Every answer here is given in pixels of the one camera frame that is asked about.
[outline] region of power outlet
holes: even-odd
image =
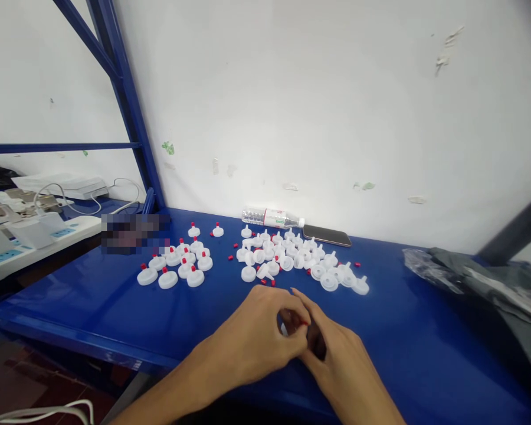
[[[51,233],[51,236],[53,236],[53,237],[61,237],[61,236],[68,235],[69,233],[72,233],[74,231],[75,231],[75,229],[66,228],[66,229],[60,230],[58,232]]]
[[[21,253],[22,251],[18,251],[18,250],[10,250],[10,251],[3,252],[2,254],[0,254],[0,263],[2,263],[3,261],[9,260],[10,258],[15,257],[16,255],[20,255]]]

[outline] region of tiled floor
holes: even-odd
[[[61,406],[86,398],[93,403],[94,423],[99,424],[116,402],[35,352],[13,343],[1,346],[0,351],[0,356],[10,354],[5,360],[0,359],[0,414],[21,408]],[[87,407],[83,405],[82,409],[88,416]],[[80,421],[70,414],[56,414],[35,423],[70,425]]]

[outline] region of white wall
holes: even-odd
[[[92,26],[86,0],[75,5]],[[0,143],[127,141],[110,79],[53,1],[0,0]],[[126,177],[142,186],[131,150],[4,154],[0,165],[20,174],[100,175],[108,185]],[[113,198],[136,197],[133,185],[118,185]]]
[[[531,0],[117,6],[173,207],[475,253],[531,200]]]

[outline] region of blue metal post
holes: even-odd
[[[96,39],[92,31],[90,31],[89,26],[78,13],[78,10],[75,8],[71,0],[53,0],[53,2],[66,17],[67,21],[69,21],[69,24],[71,24],[78,36],[83,40],[110,79],[115,83],[120,84],[122,81],[121,75],[116,71],[114,63],[110,60],[104,49],[102,49],[99,41]]]

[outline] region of power strip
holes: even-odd
[[[89,215],[67,220],[67,227],[52,233],[55,242],[42,249],[23,246],[18,240],[12,241],[12,249],[0,254],[0,280],[15,273],[30,264],[40,261],[59,252],[83,239],[100,233],[101,219]]]

